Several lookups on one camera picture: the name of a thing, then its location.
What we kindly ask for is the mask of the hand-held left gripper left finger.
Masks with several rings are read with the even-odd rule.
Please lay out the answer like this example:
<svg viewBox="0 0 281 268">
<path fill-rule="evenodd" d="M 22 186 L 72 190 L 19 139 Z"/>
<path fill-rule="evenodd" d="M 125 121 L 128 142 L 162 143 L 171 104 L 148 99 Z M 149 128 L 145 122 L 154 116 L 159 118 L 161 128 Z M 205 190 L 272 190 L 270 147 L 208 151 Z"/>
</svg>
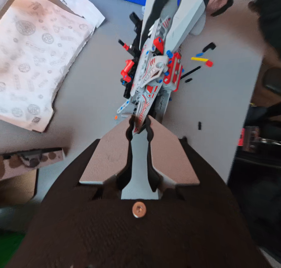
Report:
<svg viewBox="0 0 281 268">
<path fill-rule="evenodd" d="M 79 183 L 123 190 L 132 176 L 132 130 L 135 117 L 124 119 L 98 142 Z"/>
</svg>

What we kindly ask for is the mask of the white torn paper bag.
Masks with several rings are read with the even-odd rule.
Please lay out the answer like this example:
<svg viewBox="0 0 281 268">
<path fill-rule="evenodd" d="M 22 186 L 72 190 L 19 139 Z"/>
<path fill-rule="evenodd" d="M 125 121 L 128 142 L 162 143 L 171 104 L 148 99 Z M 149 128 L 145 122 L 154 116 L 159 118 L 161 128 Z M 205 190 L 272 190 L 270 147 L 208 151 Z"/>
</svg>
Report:
<svg viewBox="0 0 281 268">
<path fill-rule="evenodd" d="M 92 26 L 98 28 L 105 17 L 89 0 L 60 0 L 70 10 L 80 17 L 85 18 Z"/>
</svg>

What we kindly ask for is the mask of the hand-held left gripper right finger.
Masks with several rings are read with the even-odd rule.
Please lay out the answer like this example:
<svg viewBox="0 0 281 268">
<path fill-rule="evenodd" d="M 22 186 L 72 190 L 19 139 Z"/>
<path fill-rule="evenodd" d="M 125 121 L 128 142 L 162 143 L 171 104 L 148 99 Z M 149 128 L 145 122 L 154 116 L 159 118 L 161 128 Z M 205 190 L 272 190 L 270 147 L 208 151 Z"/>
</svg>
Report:
<svg viewBox="0 0 281 268">
<path fill-rule="evenodd" d="M 147 173 L 153 192 L 200 184 L 179 138 L 152 116 L 146 118 Z"/>
</svg>

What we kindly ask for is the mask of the brown box stand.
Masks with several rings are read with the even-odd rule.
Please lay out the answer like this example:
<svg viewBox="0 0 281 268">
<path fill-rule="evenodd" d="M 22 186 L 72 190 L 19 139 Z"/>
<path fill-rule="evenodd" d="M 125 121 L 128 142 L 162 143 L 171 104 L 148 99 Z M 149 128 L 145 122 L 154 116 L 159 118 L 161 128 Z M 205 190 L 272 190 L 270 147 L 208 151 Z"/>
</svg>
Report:
<svg viewBox="0 0 281 268">
<path fill-rule="evenodd" d="M 2 180 L 0 183 L 0 208 L 22 206 L 37 193 L 38 170 Z"/>
</svg>

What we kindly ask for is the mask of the printed paper bag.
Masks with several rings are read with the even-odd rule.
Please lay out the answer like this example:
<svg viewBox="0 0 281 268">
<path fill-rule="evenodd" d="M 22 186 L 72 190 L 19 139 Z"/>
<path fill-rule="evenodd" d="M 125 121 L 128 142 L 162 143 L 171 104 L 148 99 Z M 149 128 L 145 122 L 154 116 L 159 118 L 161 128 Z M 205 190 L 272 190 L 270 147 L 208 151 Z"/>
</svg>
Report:
<svg viewBox="0 0 281 268">
<path fill-rule="evenodd" d="M 44 132 L 57 91 L 94 27 L 49 0 L 14 0 L 0 31 L 1 120 Z"/>
</svg>

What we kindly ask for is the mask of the person's right forearm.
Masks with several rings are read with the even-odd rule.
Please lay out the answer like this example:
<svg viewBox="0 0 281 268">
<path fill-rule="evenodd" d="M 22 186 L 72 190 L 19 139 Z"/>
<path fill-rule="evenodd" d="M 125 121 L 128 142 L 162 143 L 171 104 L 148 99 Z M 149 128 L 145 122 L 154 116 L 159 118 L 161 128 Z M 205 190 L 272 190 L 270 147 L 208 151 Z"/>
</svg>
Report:
<svg viewBox="0 0 281 268">
<path fill-rule="evenodd" d="M 265 41 L 280 54 L 281 0 L 255 0 L 252 6 L 259 13 L 259 26 Z"/>
</svg>

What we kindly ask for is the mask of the red lego piece yellow axle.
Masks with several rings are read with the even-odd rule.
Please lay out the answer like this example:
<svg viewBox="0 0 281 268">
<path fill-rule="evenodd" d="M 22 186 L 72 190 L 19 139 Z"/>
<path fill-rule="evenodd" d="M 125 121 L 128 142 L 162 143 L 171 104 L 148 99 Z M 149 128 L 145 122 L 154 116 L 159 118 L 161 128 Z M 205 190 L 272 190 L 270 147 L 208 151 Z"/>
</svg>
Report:
<svg viewBox="0 0 281 268">
<path fill-rule="evenodd" d="M 204 62 L 206 66 L 208 67 L 212 67 L 213 66 L 213 62 L 209 59 L 206 58 L 200 58 L 200 57 L 191 57 L 191 60 L 193 61 L 198 61 L 198 62 Z"/>
</svg>

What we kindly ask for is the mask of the red grey lego vehicle model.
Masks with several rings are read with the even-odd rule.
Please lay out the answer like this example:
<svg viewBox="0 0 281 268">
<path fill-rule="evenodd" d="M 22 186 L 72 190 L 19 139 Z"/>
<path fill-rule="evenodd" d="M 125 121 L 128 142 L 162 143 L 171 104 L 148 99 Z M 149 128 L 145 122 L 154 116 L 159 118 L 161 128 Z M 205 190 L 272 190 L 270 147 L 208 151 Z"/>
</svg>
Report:
<svg viewBox="0 0 281 268">
<path fill-rule="evenodd" d="M 137 48 L 140 45 L 142 20 L 134 12 L 130 14 L 130 19 L 135 24 L 137 35 L 132 45 L 118 40 L 133 59 L 126 60 L 126 66 L 121 71 L 120 81 L 125 87 L 123 97 L 126 101 L 118 108 L 115 120 L 120 122 L 134 116 L 135 135 L 144 130 L 148 115 L 162 123 L 171 101 L 171 92 L 178 90 L 184 69 L 179 52 L 164 52 L 165 38 L 171 26 L 170 16 L 154 22 L 142 50 Z"/>
</svg>

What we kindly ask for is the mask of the green plastic bin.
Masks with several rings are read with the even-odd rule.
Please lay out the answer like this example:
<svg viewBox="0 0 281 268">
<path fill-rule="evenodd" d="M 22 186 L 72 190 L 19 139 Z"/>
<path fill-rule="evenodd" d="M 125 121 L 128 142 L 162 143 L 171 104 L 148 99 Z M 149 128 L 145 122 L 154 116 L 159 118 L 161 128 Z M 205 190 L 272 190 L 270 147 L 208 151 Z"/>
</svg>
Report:
<svg viewBox="0 0 281 268">
<path fill-rule="evenodd" d="M 19 248 L 25 234 L 12 231 L 0 231 L 0 267 L 4 268 Z"/>
</svg>

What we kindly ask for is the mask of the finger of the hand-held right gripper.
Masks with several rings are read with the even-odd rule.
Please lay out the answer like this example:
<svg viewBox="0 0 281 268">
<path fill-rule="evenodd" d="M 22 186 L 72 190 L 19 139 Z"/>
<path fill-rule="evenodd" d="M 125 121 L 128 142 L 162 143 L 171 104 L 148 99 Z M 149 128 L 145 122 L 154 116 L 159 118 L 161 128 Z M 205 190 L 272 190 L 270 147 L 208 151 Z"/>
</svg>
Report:
<svg viewBox="0 0 281 268">
<path fill-rule="evenodd" d="M 178 49 L 204 11 L 204 0 L 181 0 L 165 38 L 165 53 Z"/>
<path fill-rule="evenodd" d="M 173 19 L 178 9 L 178 0 L 146 0 L 145 12 L 142 22 L 141 38 L 139 49 L 142 47 L 148 38 L 149 29 L 155 21 L 160 18 L 164 19 L 170 16 Z"/>
</svg>

